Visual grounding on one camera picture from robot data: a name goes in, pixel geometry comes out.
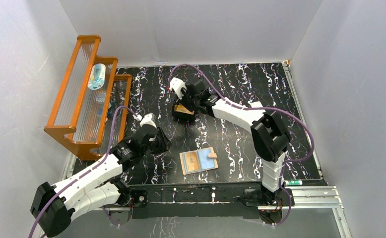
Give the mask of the black plastic card bin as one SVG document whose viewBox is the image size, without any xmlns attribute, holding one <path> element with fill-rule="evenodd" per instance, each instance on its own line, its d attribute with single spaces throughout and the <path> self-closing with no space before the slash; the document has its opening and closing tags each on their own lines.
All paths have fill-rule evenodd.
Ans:
<svg viewBox="0 0 386 238">
<path fill-rule="evenodd" d="M 178 123 L 194 123 L 197 111 L 190 111 L 179 100 L 172 101 L 171 116 Z"/>
</svg>

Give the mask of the tan blue card holder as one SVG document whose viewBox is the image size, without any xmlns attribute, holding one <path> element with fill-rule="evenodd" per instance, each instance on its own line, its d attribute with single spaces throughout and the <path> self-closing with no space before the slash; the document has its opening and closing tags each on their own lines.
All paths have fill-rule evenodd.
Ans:
<svg viewBox="0 0 386 238">
<path fill-rule="evenodd" d="M 185 169 L 186 164 L 184 162 L 183 155 L 187 152 L 196 152 L 197 153 L 197 157 L 198 157 L 199 164 L 200 164 L 200 169 L 198 171 L 194 171 L 194 172 L 190 172 L 190 173 L 186 172 L 186 169 Z M 187 152 L 182 152 L 179 154 L 183 175 L 200 173 L 200 172 L 209 171 L 209 170 L 213 170 L 213 169 L 218 168 L 217 154 L 214 152 L 213 147 L 201 148 L 201 149 L 197 149 L 197 150 L 193 150 L 193 151 L 187 151 Z"/>
</svg>

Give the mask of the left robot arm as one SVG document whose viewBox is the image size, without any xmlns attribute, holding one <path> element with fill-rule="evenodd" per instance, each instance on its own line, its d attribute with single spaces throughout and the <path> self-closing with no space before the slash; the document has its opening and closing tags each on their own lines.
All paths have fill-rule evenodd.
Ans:
<svg viewBox="0 0 386 238">
<path fill-rule="evenodd" d="M 145 155 L 162 154 L 171 145 L 162 128 L 143 125 L 77 174 L 53 185 L 39 185 L 30 208 L 35 223 L 29 236 L 40 226 L 45 237 L 53 238 L 76 218 L 96 208 L 109 204 L 126 206 L 131 200 L 131 189 L 120 181 L 120 174 Z"/>
</svg>

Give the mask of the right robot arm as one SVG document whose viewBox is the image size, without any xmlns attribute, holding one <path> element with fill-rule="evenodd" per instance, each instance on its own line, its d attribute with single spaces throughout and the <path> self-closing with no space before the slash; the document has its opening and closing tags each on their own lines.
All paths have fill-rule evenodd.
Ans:
<svg viewBox="0 0 386 238">
<path fill-rule="evenodd" d="M 228 121 L 248 131 L 253 138 L 256 153 L 262 161 L 261 196 L 268 205 L 282 198 L 281 170 L 290 136 L 282 118 L 276 112 L 268 114 L 259 101 L 249 106 L 237 104 L 227 97 L 211 93 L 201 80 L 185 84 L 178 78 L 170 80 L 170 90 L 176 102 L 188 111 L 199 111 L 216 119 Z"/>
</svg>

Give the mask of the white cardboard box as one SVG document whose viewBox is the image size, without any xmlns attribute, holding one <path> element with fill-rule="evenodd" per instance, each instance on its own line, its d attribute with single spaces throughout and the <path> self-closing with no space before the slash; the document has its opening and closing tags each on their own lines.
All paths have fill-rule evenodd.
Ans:
<svg viewBox="0 0 386 238">
<path fill-rule="evenodd" d="M 249 109 L 250 110 L 261 110 L 262 109 L 262 104 L 260 101 L 255 101 L 255 102 L 249 102 Z"/>
</svg>

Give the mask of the blue items on rack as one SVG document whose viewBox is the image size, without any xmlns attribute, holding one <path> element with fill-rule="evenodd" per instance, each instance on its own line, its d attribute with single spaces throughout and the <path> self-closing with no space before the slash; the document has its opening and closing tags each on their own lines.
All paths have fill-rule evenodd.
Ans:
<svg viewBox="0 0 386 238">
<path fill-rule="evenodd" d="M 95 97 L 95 102 L 97 103 L 97 116 L 101 117 L 103 115 L 103 108 L 105 105 L 107 105 L 107 111 L 105 113 L 106 120 L 110 118 L 111 111 L 114 106 L 114 104 L 108 100 L 106 103 L 106 93 L 100 93 Z"/>
</svg>

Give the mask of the orange wooden tiered rack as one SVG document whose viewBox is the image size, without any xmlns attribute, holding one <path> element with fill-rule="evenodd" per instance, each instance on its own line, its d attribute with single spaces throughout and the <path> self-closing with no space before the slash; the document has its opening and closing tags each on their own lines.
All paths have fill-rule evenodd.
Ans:
<svg viewBox="0 0 386 238">
<path fill-rule="evenodd" d="M 106 93 L 106 103 L 128 106 L 132 76 L 117 74 L 117 57 L 101 57 L 99 35 L 79 35 L 44 131 L 82 160 L 98 160 L 109 143 L 110 120 L 97 116 L 95 97 Z M 87 87 L 93 65 L 106 66 L 105 83 L 98 90 Z"/>
</svg>

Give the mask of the blue white blister pack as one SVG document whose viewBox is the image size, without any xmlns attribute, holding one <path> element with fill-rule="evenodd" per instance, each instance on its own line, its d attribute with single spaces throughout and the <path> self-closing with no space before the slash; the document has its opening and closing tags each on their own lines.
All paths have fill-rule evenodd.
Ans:
<svg viewBox="0 0 386 238">
<path fill-rule="evenodd" d="M 98 90 L 105 83 L 106 66 L 103 63 L 93 65 L 87 87 L 90 90 Z"/>
</svg>

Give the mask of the white green marker pen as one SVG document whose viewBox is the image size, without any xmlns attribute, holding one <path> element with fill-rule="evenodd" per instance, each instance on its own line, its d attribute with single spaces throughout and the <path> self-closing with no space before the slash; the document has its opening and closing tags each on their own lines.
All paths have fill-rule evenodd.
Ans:
<svg viewBox="0 0 386 238">
<path fill-rule="evenodd" d="M 285 185 L 286 186 L 302 186 L 303 181 L 302 180 L 286 180 Z"/>
</svg>

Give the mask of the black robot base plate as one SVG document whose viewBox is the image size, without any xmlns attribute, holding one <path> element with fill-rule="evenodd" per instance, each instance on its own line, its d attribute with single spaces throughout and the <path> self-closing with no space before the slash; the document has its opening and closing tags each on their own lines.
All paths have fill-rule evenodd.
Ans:
<svg viewBox="0 0 386 238">
<path fill-rule="evenodd" d="M 154 217 L 243 217 L 279 222 L 295 205 L 288 188 L 270 192 L 259 181 L 131 185 L 122 204 L 106 205 L 113 215 Z"/>
</svg>

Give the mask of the aluminium frame rail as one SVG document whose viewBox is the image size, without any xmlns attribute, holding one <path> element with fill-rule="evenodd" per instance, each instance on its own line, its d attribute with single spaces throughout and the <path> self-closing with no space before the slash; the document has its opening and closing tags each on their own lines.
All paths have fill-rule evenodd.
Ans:
<svg viewBox="0 0 386 238">
<path fill-rule="evenodd" d="M 315 209 L 315 208 L 330 209 L 331 208 L 334 211 L 338 211 L 339 209 L 342 208 L 342 202 L 340 200 L 337 189 L 334 186 L 297 186 L 297 187 L 286 187 L 286 188 L 292 191 L 295 205 L 292 208 L 288 209 L 286 215 L 282 219 L 286 218 L 287 215 L 290 213 L 290 210 L 293 208 L 298 208 L 298 209 Z M 109 215 L 110 220 L 118 225 L 124 224 L 131 219 L 126 214 L 126 212 L 117 213 L 113 215 L 108 209 L 106 209 L 105 206 L 96 208 L 92 211 L 95 211 L 95 210 L 103 210 L 107 215 Z M 266 223 L 263 221 L 263 219 L 260 219 L 260 220 L 263 223 L 269 224 L 269 225 L 277 225 L 277 224 L 280 224 L 282 221 L 280 220 L 279 222 Z"/>
</svg>

